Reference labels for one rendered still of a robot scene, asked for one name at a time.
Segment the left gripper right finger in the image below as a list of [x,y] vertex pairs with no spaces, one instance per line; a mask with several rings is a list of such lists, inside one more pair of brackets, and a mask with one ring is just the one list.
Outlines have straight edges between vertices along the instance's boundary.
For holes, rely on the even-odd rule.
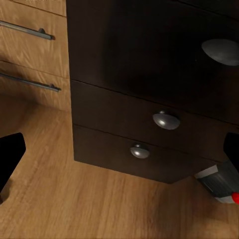
[[223,150],[239,173],[239,134],[228,132]]

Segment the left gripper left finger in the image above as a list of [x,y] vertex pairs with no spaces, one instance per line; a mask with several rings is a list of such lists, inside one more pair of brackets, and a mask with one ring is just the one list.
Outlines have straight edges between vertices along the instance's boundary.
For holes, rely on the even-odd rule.
[[26,145],[21,132],[0,138],[0,192],[25,152]]

